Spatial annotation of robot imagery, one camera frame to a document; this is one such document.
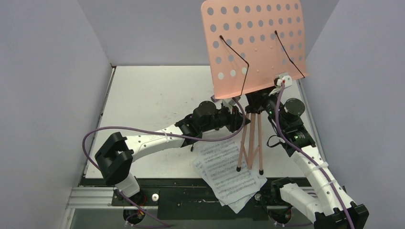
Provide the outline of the pink music stand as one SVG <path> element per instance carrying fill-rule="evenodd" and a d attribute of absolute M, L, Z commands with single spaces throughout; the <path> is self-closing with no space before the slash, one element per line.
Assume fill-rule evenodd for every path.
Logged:
<path fill-rule="evenodd" d="M 274 89 L 275 77 L 306 77 L 305 26 L 298 0 L 206 0 L 202 22 L 214 97 L 234 98 Z M 263 174 L 262 114 L 245 116 L 240 159 L 248 168 L 258 160 Z"/>

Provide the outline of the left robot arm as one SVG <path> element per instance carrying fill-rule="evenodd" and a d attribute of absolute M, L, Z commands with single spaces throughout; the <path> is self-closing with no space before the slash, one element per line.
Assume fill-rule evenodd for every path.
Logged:
<path fill-rule="evenodd" d="M 111 134 L 95 154 L 104 182 L 115 186 L 130 205 L 142 201 L 142 191 L 130 168 L 136 160 L 170 148 L 181 148 L 204 141 L 203 134 L 225 127 L 232 135 L 240 132 L 250 120 L 237 105 L 221 105 L 203 101 L 182 120 L 159 131 L 143 135 Z"/>

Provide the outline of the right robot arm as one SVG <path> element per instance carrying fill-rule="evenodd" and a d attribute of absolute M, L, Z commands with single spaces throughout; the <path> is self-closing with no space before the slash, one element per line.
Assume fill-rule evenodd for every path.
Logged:
<path fill-rule="evenodd" d="M 297 209 L 316 229 L 362 229 L 369 216 L 363 204 L 356 204 L 337 182 L 322 159 L 301 116 L 304 103 L 298 98 L 281 102 L 281 94 L 268 90 L 248 93 L 246 112 L 267 113 L 275 128 L 279 145 L 303 172 L 315 195 L 302 190 L 291 178 L 271 183 L 270 198 L 277 205 L 289 204 Z"/>

